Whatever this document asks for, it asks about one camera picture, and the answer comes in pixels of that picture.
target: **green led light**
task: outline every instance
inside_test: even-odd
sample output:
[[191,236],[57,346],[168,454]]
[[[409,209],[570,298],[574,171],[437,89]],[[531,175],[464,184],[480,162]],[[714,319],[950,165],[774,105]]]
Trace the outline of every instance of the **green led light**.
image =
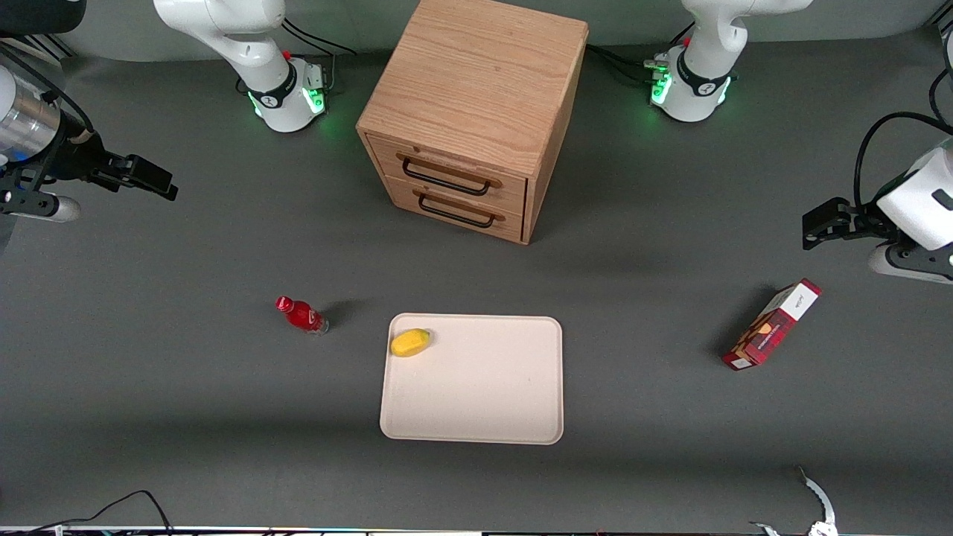
[[248,99],[252,101],[252,106],[254,106],[254,114],[261,117],[261,110],[258,110],[258,103],[254,101],[252,92],[248,92]]
[[730,85],[731,85],[731,76],[728,76],[728,79],[724,81],[724,89],[721,90],[721,96],[718,97],[719,104],[724,102],[724,96],[728,93],[728,86]]
[[301,88],[301,93],[308,101],[308,106],[315,115],[324,112],[324,92],[321,90],[309,90],[308,88]]
[[661,80],[656,82],[655,88],[652,88],[652,100],[656,104],[665,102],[665,97],[668,96],[668,89],[671,87],[672,75],[666,73]]

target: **silver cylinder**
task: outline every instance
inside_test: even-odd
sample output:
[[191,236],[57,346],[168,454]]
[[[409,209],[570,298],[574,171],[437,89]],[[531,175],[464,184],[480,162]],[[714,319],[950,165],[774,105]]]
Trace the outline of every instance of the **silver cylinder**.
[[19,162],[50,145],[60,111],[30,82],[0,65],[0,164]]

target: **cabinet top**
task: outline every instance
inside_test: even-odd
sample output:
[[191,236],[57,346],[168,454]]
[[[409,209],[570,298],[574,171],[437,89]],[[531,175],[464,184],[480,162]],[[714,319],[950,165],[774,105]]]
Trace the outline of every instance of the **cabinet top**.
[[588,33],[491,0],[420,0],[357,126],[534,176]]

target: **drawer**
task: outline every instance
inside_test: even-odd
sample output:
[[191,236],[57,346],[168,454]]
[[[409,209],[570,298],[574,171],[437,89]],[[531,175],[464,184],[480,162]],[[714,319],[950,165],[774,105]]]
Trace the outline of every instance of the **drawer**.
[[522,216],[499,209],[466,203],[433,190],[427,192],[413,182],[384,177],[394,205],[411,212],[434,217],[486,235],[522,243]]
[[426,185],[435,194],[474,201],[513,214],[523,214],[526,181],[476,165],[368,135],[368,142],[384,175],[416,186]]

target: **cardboard box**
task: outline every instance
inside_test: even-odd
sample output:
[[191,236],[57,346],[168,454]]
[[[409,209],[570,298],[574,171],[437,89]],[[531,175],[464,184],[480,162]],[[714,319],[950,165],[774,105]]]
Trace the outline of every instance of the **cardboard box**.
[[721,359],[735,370],[764,363],[820,295],[821,288],[807,279],[782,289]]

